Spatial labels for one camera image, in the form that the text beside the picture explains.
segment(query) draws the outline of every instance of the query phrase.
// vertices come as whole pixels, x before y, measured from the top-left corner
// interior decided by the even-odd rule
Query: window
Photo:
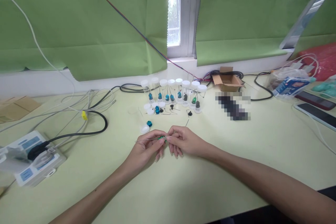
[[[195,56],[199,4],[200,0],[168,0],[168,58]]]

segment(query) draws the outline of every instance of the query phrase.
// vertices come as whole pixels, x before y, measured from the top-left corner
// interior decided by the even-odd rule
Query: left hand
[[[134,175],[140,173],[141,169],[148,163],[154,153],[156,154],[155,161],[157,162],[163,156],[163,147],[165,145],[165,138],[152,141],[139,141],[160,136],[167,136],[164,131],[153,130],[138,137],[133,149],[129,153],[126,160],[121,165],[126,171],[132,172]]]

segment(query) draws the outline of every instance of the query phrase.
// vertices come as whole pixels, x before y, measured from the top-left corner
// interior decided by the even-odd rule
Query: desk
[[[267,92],[253,84],[253,79],[251,76],[244,79],[250,84],[247,90],[251,96],[267,96]],[[261,76],[258,81],[262,84],[265,79]],[[215,103],[217,91],[211,85],[202,114],[193,113],[190,117],[188,127],[197,135],[234,155],[282,171],[315,190],[336,185],[336,156],[318,140],[314,134],[316,126],[309,117],[292,108],[291,103],[272,98],[251,103],[250,121],[230,121]],[[59,103],[61,97],[64,96],[37,99],[44,104],[29,117],[43,113]],[[52,177],[34,188],[20,188],[16,183],[10,188],[0,199],[2,223],[48,223],[92,191],[124,161],[139,135],[139,130],[129,124],[127,104],[139,103],[142,109],[145,96],[117,91],[115,99],[117,102],[103,113],[109,121],[107,130],[62,147],[68,159]],[[153,122],[152,129],[168,131],[173,124],[185,126],[186,108],[181,105],[177,108],[181,110],[177,111],[179,115],[145,115],[145,119]],[[59,113],[37,130],[54,137],[74,113]],[[22,137],[39,120],[1,133],[0,145]],[[104,126],[99,116],[89,120],[86,132]],[[62,134],[73,133],[82,122],[80,117],[75,118]],[[321,124],[319,127],[326,142],[336,149],[336,133]],[[166,148],[164,158],[127,184],[94,223],[201,224],[265,205],[263,199],[218,166],[187,155],[176,159]]]

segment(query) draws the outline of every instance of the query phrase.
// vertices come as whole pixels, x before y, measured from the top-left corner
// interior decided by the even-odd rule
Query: phone
[[[331,110],[334,107],[336,107],[336,103],[333,103],[329,100],[323,99],[319,96],[307,93],[305,91],[297,94],[295,98],[298,98],[304,102],[307,102],[309,104],[314,105],[315,107],[318,107],[323,110]]]
[[[310,115],[315,121],[322,123],[324,126],[336,131],[336,117],[310,105],[308,103],[295,104],[294,108]]]

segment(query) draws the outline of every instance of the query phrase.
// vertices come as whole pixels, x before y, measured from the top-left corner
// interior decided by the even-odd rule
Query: wall
[[[288,54],[252,59],[248,61],[231,62],[225,64],[208,65],[197,67],[197,60],[190,58],[177,58],[174,62],[195,76],[202,78],[207,72],[219,69],[220,66],[231,66],[234,70],[243,73],[259,72],[272,70],[283,66],[286,60],[291,56],[294,50],[287,49]],[[116,85],[124,83],[139,84],[143,79],[158,77],[159,79],[187,79],[187,73],[168,62],[166,70],[149,76],[132,76],[113,79],[102,79],[94,81],[76,81],[69,70],[62,71],[75,84],[75,92],[84,92],[90,89],[110,89]],[[56,71],[23,71],[16,73],[0,74],[0,99],[10,98],[13,96],[49,96],[72,93],[73,87],[59,72]]]

